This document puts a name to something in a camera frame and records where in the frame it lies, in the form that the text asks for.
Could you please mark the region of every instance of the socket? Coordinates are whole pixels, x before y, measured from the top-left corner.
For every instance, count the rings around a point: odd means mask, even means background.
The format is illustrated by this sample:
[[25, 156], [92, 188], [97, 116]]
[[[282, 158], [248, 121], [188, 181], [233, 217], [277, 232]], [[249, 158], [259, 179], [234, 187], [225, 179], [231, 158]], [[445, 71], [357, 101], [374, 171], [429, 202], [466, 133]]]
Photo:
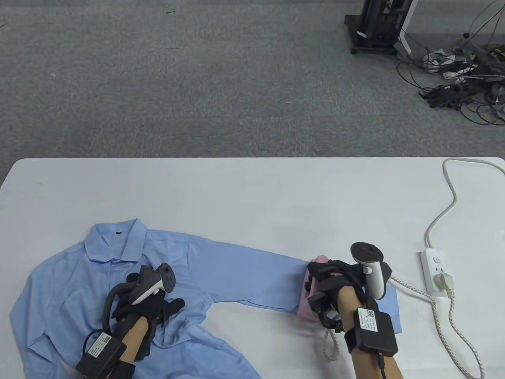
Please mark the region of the socket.
[[441, 250], [425, 249], [421, 253], [426, 292], [433, 297], [446, 298], [447, 293], [435, 284], [434, 277], [442, 272], [448, 272], [445, 254]]

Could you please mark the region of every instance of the black battery pack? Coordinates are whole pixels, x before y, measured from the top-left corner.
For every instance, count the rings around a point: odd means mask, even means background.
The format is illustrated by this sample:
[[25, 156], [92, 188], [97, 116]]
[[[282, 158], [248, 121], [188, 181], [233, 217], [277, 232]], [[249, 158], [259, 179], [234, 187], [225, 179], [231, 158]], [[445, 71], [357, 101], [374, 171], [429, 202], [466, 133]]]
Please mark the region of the black battery pack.
[[102, 333], [75, 368], [88, 379], [104, 379], [111, 373], [125, 350], [126, 345], [119, 339]]
[[366, 353], [386, 357], [398, 352], [391, 316], [365, 308], [358, 308], [352, 316], [354, 328], [345, 334], [349, 352], [356, 346]]

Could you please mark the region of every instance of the qr code label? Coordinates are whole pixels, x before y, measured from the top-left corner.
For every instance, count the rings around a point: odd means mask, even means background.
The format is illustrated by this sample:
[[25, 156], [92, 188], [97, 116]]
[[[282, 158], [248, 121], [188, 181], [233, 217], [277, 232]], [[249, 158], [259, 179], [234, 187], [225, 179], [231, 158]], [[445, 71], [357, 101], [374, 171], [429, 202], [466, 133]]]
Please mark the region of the qr code label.
[[361, 329], [379, 331], [377, 329], [377, 320], [375, 319], [375, 312], [373, 310], [358, 308], [358, 316], [360, 317]]
[[100, 336], [96, 339], [94, 344], [89, 348], [88, 354], [93, 356], [93, 357], [98, 357], [102, 350], [107, 346], [109, 341], [111, 340], [111, 336], [108, 334], [102, 333]]

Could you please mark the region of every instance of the gray carpet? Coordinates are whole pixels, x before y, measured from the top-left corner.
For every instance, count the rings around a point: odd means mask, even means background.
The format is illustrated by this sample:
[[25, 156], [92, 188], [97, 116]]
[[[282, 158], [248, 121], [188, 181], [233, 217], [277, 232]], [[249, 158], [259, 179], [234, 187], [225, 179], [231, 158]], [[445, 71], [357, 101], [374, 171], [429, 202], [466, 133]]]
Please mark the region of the gray carpet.
[[[436, 48], [482, 4], [420, 2], [409, 32]], [[505, 128], [430, 110], [394, 57], [348, 53], [361, 6], [3, 0], [0, 182], [26, 157], [505, 156]]]

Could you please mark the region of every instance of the shirt collar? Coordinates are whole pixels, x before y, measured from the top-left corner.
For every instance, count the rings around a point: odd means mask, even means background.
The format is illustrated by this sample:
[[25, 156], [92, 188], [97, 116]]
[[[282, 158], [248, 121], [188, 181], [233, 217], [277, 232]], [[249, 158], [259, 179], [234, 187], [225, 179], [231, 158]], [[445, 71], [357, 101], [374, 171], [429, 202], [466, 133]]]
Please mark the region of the shirt collar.
[[120, 259], [136, 262], [142, 256], [146, 232], [147, 227], [138, 218], [114, 224], [95, 224], [84, 240], [84, 247], [92, 261]]

